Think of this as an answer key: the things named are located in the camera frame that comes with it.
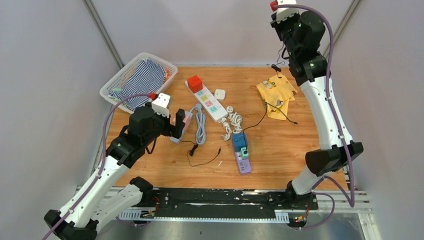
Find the pink cube socket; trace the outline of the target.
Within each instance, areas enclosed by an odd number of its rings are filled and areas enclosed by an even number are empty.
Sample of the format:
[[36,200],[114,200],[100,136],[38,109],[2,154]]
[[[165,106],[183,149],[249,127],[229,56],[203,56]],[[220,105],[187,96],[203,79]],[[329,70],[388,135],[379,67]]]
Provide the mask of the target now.
[[190,125],[192,118],[193,118],[193,114],[189,111],[185,111],[185,117],[183,119],[183,122],[185,124],[183,128],[184,132],[187,130],[188,126]]

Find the white colourful power strip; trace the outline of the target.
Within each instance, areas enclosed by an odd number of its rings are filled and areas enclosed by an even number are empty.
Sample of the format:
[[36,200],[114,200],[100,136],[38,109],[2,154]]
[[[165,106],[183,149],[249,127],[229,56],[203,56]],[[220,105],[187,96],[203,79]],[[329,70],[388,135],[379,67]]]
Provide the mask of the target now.
[[204,84],[202,84],[202,89],[196,93],[191,91],[188,81],[185,81],[184,84],[215,123],[228,116],[226,108],[223,107]]

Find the red cube socket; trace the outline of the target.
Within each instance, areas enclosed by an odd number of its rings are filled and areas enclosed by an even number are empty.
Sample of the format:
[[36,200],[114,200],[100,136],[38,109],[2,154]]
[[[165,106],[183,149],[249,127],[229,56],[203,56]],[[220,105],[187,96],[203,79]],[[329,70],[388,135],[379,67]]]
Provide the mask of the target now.
[[198,75],[194,75],[187,80],[188,88],[192,93],[196,94],[197,92],[203,89],[203,82]]

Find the white square adapter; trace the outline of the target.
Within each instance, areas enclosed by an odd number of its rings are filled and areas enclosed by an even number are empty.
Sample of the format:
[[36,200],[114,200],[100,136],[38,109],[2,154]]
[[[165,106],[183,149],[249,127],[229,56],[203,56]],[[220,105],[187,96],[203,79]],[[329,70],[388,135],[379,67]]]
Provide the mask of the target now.
[[216,89],[214,92],[214,97],[217,100],[224,100],[226,97],[226,91],[224,89]]

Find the blue cube socket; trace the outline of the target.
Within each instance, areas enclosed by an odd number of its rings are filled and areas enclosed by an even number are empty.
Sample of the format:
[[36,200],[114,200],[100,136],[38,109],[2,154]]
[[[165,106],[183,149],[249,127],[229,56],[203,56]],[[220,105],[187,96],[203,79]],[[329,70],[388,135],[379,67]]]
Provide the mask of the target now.
[[247,137],[243,132],[233,134],[231,140],[235,152],[240,152],[242,148],[246,148],[248,145]]

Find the teal charger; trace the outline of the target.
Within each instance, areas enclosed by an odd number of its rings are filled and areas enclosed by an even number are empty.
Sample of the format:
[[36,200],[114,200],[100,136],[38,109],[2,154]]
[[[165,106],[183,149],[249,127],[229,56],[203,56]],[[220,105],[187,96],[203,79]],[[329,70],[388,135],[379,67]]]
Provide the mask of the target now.
[[245,160],[249,158],[249,152],[248,149],[246,147],[242,147],[240,149],[240,158]]

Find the purple power bank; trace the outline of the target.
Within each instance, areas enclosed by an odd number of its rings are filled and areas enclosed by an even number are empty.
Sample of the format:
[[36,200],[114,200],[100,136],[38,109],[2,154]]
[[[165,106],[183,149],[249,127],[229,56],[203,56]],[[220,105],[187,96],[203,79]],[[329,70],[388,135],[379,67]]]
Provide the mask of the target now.
[[241,152],[235,152],[235,160],[236,165],[238,167],[238,171],[241,175],[246,175],[251,173],[252,167],[250,165],[249,159],[243,159]]

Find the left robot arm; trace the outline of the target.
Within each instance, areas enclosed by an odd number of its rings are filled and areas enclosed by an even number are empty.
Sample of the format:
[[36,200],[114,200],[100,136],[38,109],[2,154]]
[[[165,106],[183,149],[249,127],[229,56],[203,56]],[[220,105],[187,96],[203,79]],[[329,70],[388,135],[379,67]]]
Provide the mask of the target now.
[[120,192],[102,202],[113,184],[144,154],[152,154],[159,136],[180,138],[185,128],[186,112],[179,109],[171,120],[169,109],[147,103],[133,111],[118,137],[103,147],[102,159],[82,188],[59,210],[44,216],[49,232],[61,240],[94,240],[101,230],[121,212],[153,201],[153,186],[136,177]]

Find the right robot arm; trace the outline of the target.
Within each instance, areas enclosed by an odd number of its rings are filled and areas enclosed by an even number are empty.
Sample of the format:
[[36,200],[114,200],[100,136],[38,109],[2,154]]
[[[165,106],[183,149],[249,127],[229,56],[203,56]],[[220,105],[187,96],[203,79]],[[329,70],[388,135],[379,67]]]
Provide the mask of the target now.
[[364,147],[353,140],[343,122],[333,92],[329,60],[319,52],[326,31],[324,18],[310,10],[299,13],[295,8],[280,8],[271,19],[271,27],[288,52],[290,73],[308,100],[319,136],[320,148],[306,153],[304,170],[287,185],[286,204],[298,209],[320,179],[351,167]]

